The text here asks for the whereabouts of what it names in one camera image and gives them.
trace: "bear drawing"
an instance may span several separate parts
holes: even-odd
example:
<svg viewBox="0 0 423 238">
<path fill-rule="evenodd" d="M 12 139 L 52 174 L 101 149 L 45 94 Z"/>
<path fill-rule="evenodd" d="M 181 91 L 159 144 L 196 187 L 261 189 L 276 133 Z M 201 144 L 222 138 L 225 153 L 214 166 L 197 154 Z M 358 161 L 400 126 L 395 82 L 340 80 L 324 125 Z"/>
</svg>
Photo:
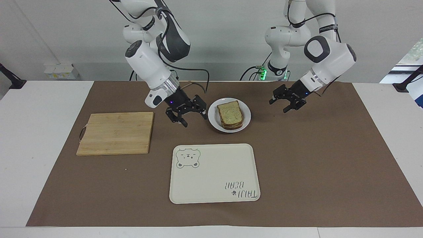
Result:
<svg viewBox="0 0 423 238">
<path fill-rule="evenodd" d="M 192 166 L 197 168 L 200 165 L 198 161 L 200 159 L 200 151 L 197 149 L 183 149 L 176 152 L 176 158 L 178 159 L 176 167 L 181 169 L 184 166 Z"/>
</svg>

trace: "brown paper mat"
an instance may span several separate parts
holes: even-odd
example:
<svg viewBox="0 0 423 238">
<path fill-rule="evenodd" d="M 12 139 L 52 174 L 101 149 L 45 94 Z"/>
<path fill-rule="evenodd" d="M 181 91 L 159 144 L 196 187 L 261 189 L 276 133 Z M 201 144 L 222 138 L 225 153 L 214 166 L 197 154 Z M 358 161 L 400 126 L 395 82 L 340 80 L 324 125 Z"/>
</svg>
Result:
<svg viewBox="0 0 423 238">
<path fill-rule="evenodd" d="M 299 111 L 268 100 L 281 83 L 211 83 L 210 105 L 234 97 L 251 109 L 243 131 L 223 134 L 200 115 L 172 124 L 154 109 L 150 153 L 77 157 L 91 113 L 151 111 L 144 82 L 95 82 L 27 226 L 423 227 L 423 208 L 350 83 L 311 95 Z M 176 205 L 169 200 L 172 150 L 181 144 L 248 143 L 256 202 Z"/>
</svg>

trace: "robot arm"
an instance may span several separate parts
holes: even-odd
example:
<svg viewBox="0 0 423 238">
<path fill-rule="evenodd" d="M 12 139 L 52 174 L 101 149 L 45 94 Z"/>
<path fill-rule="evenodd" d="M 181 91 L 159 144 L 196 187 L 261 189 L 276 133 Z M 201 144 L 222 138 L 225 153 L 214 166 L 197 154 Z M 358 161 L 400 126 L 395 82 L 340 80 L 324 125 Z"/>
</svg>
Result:
<svg viewBox="0 0 423 238">
<path fill-rule="evenodd" d="M 207 119 L 206 103 L 198 95 L 190 99 L 159 57 L 160 54 L 163 60 L 176 62 L 190 51 L 187 36 L 166 4 L 162 0 L 113 1 L 121 2 L 132 18 L 124 28 L 124 37 L 131 43 L 125 58 L 150 88 L 145 99 L 147 106 L 156 108 L 165 101 L 169 105 L 166 110 L 169 119 L 185 127 L 188 126 L 182 118 L 185 113 L 198 112 Z"/>
<path fill-rule="evenodd" d="M 336 41 L 335 19 L 332 15 L 327 15 L 327 13 L 335 15 L 334 0 L 307 0 L 307 6 L 317 16 L 320 27 L 320 35 L 308 40 L 304 46 L 304 54 L 315 64 L 291 88 L 288 89 L 283 84 L 273 91 L 270 104 L 279 99 L 290 101 L 290 105 L 284 108 L 284 113 L 291 109 L 300 109 L 306 104 L 305 98 L 311 92 L 337 79 L 357 61 L 350 45 Z"/>
<path fill-rule="evenodd" d="M 294 1 L 290 5 L 288 5 L 288 0 L 286 1 L 284 16 L 287 19 L 288 6 L 290 8 L 289 20 L 291 22 L 299 23 L 304 20 L 305 10 L 307 9 L 305 0 Z M 291 56 L 286 47 L 304 46 L 310 37 L 310 30 L 304 23 L 290 26 L 274 26 L 267 29 L 264 39 L 271 47 L 272 54 L 266 65 L 266 77 L 270 77 L 273 80 L 283 78 Z"/>
</svg>

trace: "cutting board handle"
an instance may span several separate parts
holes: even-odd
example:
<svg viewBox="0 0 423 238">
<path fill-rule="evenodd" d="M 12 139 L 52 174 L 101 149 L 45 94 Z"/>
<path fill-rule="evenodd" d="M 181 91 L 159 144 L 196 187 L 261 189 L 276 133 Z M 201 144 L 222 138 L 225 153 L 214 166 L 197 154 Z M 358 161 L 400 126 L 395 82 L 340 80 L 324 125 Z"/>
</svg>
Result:
<svg viewBox="0 0 423 238">
<path fill-rule="evenodd" d="M 87 125 L 85 125 L 85 126 L 81 129 L 81 133 L 80 133 L 80 136 L 79 136 L 80 143 L 81 143 L 82 138 L 84 138 L 84 135 L 85 135 L 85 131 L 86 131 L 86 130 L 87 130 Z"/>
</svg>

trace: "white tray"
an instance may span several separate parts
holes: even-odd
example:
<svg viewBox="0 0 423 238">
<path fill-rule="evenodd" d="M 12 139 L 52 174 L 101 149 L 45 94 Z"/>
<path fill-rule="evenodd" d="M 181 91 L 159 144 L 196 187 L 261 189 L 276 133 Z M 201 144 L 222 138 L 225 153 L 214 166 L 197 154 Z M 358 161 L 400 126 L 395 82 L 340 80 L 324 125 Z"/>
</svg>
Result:
<svg viewBox="0 0 423 238">
<path fill-rule="evenodd" d="M 181 145 L 173 150 L 169 192 L 173 203 L 248 202 L 259 197 L 249 144 Z"/>
</svg>

